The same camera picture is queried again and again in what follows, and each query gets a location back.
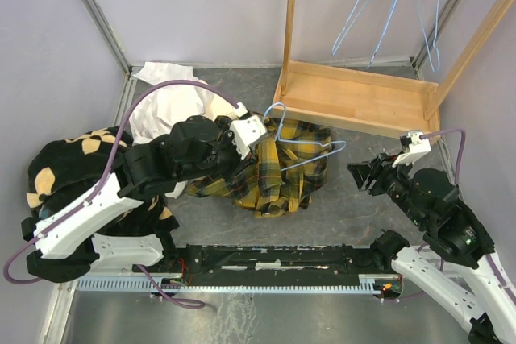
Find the yellow plaid shirt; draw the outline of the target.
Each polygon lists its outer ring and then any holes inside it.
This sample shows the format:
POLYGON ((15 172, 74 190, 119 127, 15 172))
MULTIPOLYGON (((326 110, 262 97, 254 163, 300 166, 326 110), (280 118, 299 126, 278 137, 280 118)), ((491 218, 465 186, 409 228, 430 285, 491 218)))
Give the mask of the yellow plaid shirt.
POLYGON ((268 118, 269 137, 257 145, 257 161, 230 180, 208 176, 189 183, 193 197, 222 197, 257 218, 277 218, 307 209, 328 177, 326 155, 333 150, 331 129, 286 119, 282 142, 274 139, 280 121, 268 118))

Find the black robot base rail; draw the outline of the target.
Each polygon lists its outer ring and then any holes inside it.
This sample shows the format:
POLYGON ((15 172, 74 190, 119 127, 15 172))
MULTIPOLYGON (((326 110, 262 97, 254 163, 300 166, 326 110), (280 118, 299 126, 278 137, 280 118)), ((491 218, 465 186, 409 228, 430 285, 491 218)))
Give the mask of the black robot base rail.
POLYGON ((187 285, 356 285, 364 277, 397 278, 391 260, 408 246, 393 230, 370 247, 188 245, 146 270, 187 285))

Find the wooden clothes rack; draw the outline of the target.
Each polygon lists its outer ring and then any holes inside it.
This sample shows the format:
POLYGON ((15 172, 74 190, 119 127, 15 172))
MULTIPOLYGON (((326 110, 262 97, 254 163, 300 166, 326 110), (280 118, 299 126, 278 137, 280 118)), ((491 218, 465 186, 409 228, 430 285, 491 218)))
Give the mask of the wooden clothes rack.
POLYGON ((287 0, 284 58, 274 94, 290 117, 372 135, 440 128, 439 108, 515 0, 496 0, 441 84, 292 60, 295 0, 287 0))

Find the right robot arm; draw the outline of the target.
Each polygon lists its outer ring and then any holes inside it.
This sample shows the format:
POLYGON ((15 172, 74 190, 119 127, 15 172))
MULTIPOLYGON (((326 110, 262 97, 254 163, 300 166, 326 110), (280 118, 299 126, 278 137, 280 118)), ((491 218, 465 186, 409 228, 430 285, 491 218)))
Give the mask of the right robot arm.
POLYGON ((423 233, 429 248, 455 266, 468 288, 428 268, 407 244, 398 251, 388 244, 375 247, 369 254, 371 265, 380 272, 393 269, 417 284, 468 331, 471 343, 513 343, 515 286, 494 241, 446 172, 424 168, 410 175, 411 168, 385 153, 347 165, 357 188, 371 196, 388 196, 423 233))

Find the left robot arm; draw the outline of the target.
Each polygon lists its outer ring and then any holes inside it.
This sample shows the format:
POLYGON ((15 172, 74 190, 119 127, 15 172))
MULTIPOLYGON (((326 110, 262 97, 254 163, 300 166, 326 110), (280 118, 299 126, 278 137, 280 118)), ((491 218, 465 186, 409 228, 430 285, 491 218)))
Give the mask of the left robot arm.
POLYGON ((22 223, 35 249, 26 257, 37 280, 64 283, 90 271, 156 266, 171 271, 178 252, 171 218, 150 220, 159 200, 187 180, 219 174, 231 178, 252 159, 266 135, 255 116, 211 121, 192 116, 169 134, 108 159, 107 171, 89 190, 48 218, 22 223))

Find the white shirt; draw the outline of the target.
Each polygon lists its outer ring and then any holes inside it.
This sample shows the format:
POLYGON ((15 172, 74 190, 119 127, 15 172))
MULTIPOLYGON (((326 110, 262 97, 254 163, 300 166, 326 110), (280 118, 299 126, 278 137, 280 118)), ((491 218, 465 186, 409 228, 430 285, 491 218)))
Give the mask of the white shirt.
MULTIPOLYGON (((198 81, 194 68, 166 62, 147 62, 135 77, 149 85, 164 81, 198 81)), ((170 133, 174 124, 194 115, 215 119, 231 115, 234 106, 209 90, 191 85, 173 85, 146 96, 131 114, 129 123, 135 144, 149 143, 170 133)))

